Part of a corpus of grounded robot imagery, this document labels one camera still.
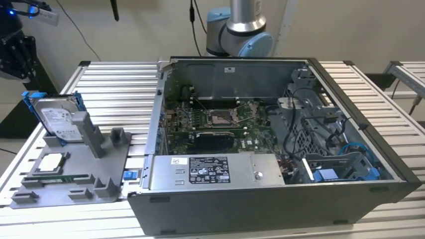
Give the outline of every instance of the metal rail table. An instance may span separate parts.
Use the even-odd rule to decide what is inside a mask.
[[[425,98],[425,62],[392,61],[384,73],[396,76]]]
[[[425,131],[354,65],[322,62],[390,145],[425,182]],[[109,131],[121,126],[134,133],[126,168],[141,169],[158,83],[158,65],[145,62],[93,62],[79,66],[62,93],[83,94],[93,120]],[[110,204],[13,210],[11,196],[31,170],[45,142],[39,125],[0,178],[0,237],[143,238],[126,201],[139,181],[127,181],[122,200]],[[198,235],[189,239],[266,238],[425,238],[425,186],[402,202],[379,206],[355,224],[267,232]]]

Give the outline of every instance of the power supply label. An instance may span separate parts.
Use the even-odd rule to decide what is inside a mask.
[[[230,183],[231,172],[227,157],[190,158],[190,182]]]

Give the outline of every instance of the hard drive label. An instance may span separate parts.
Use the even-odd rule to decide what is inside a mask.
[[[73,115],[66,109],[43,108],[42,113],[47,123],[59,138],[69,140],[82,140],[82,133],[78,126],[73,124]]]
[[[231,172],[227,157],[190,158],[190,182],[230,183]]]

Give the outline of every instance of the circuit board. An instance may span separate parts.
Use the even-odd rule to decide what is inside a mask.
[[[232,109],[197,109],[182,103],[167,110],[166,128],[171,155],[243,151],[282,154],[266,106],[255,100],[238,102]],[[212,133],[232,140],[231,147],[201,149],[197,138]]]

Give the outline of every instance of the motherboard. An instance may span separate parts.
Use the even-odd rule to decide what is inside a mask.
[[[170,154],[282,154],[267,106],[259,100],[175,102],[166,110]]]

